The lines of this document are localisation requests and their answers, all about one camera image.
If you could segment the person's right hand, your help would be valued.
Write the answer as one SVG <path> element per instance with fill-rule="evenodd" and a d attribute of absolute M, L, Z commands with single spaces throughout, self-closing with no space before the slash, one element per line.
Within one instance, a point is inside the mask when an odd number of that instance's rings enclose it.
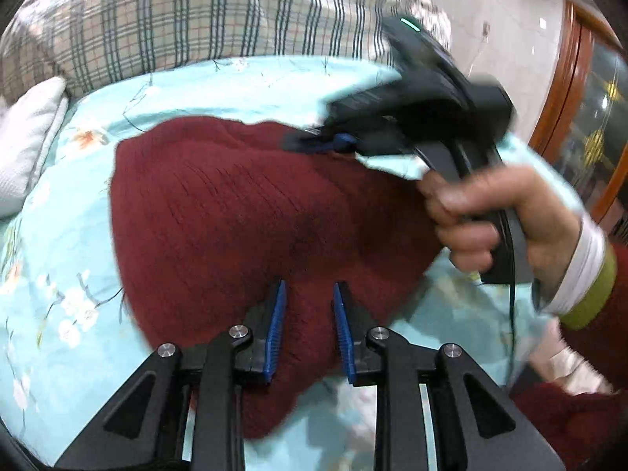
<path fill-rule="evenodd" d="M 581 217 L 569 210 L 533 168 L 525 165 L 483 169 L 447 183 L 430 170 L 417 182 L 426 209 L 450 260 L 463 272 L 486 272 L 500 242 L 489 222 L 472 221 L 492 210 L 513 208 L 526 236 L 528 263 L 543 294 L 559 289 L 581 232 Z"/>

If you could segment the right forearm red sleeve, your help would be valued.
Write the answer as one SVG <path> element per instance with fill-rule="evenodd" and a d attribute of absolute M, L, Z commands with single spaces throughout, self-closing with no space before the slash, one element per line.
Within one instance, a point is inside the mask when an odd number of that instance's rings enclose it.
<path fill-rule="evenodd" d="M 590 216 L 559 289 L 546 302 L 566 344 L 614 393 L 570 394 L 552 383 L 513 398 L 563 460 L 577 470 L 627 426 L 627 248 L 608 240 Z"/>

